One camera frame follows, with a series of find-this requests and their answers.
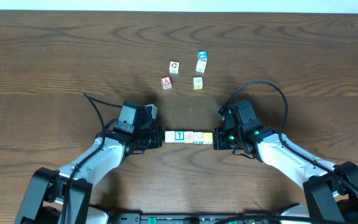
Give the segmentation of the yellow top wooden block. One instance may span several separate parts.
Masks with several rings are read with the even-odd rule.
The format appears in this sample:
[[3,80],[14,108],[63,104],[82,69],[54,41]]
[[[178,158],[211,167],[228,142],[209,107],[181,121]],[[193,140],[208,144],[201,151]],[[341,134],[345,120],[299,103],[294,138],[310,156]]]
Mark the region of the yellow top wooden block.
[[212,144],[213,143],[213,133],[203,133],[203,144]]

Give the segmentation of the plain front wooden block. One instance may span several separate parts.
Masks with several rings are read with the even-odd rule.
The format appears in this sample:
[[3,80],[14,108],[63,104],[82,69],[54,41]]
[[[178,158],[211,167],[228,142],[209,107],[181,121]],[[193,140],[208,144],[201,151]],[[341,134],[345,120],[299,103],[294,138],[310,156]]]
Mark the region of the plain front wooden block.
[[175,142],[175,131],[165,131],[165,142],[166,143]]

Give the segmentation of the blue sided wooden block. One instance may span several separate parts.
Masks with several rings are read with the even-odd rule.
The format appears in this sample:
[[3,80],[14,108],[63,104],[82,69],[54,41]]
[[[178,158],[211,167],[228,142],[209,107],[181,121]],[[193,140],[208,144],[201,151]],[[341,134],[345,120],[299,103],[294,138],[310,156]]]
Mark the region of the blue sided wooden block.
[[193,133],[193,143],[194,144],[203,144],[204,137],[203,132],[194,132]]

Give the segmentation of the green number 7 block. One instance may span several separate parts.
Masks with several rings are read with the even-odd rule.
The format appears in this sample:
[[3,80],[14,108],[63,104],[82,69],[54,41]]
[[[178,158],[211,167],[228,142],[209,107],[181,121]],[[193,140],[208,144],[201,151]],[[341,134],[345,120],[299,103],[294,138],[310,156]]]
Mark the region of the green number 7 block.
[[185,141],[184,131],[175,131],[175,143],[183,143]]

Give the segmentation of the gift picture wooden block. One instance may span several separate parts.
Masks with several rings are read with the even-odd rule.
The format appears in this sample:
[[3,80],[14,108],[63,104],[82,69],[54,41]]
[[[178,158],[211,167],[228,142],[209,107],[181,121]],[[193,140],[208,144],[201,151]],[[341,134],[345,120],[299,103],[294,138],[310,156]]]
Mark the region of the gift picture wooden block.
[[185,144],[193,144],[194,143],[194,132],[193,131],[185,131],[184,132],[184,143]]

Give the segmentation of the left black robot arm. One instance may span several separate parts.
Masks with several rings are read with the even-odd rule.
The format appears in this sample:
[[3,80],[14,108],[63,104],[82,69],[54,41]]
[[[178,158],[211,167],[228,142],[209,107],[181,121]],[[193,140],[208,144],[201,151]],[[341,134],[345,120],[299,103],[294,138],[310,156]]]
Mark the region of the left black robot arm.
[[34,172],[16,223],[108,223],[109,212],[90,204],[93,187],[131,154],[160,148],[163,131],[156,125],[125,133],[103,129],[93,145],[57,170]]

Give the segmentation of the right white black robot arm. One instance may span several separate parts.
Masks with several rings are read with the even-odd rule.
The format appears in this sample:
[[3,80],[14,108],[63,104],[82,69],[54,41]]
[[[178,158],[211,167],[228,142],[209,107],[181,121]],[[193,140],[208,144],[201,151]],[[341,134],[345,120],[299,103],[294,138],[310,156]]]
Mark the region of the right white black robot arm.
[[337,165],[290,141],[279,129],[237,124],[214,131],[214,149],[241,151],[272,166],[304,192],[306,205],[290,205],[276,214],[253,214],[265,223],[358,223],[358,167]]

